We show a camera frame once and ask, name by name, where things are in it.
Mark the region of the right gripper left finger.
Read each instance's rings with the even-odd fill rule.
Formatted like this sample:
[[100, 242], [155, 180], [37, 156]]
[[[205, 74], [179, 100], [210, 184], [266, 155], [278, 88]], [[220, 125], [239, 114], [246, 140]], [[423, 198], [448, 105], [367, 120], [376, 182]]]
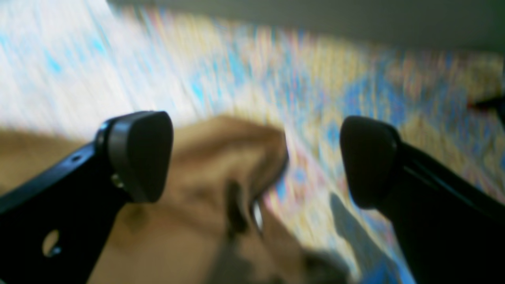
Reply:
[[114, 117], [93, 142], [4, 194], [1, 282], [86, 283], [124, 205], [161, 197], [173, 140], [165, 111]]

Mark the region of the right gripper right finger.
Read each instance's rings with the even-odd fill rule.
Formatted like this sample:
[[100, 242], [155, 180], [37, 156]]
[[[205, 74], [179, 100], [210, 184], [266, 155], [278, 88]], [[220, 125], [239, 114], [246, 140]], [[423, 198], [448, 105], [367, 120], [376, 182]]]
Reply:
[[340, 149], [353, 201], [391, 222], [418, 284], [504, 283], [503, 204], [382, 121], [347, 117]]

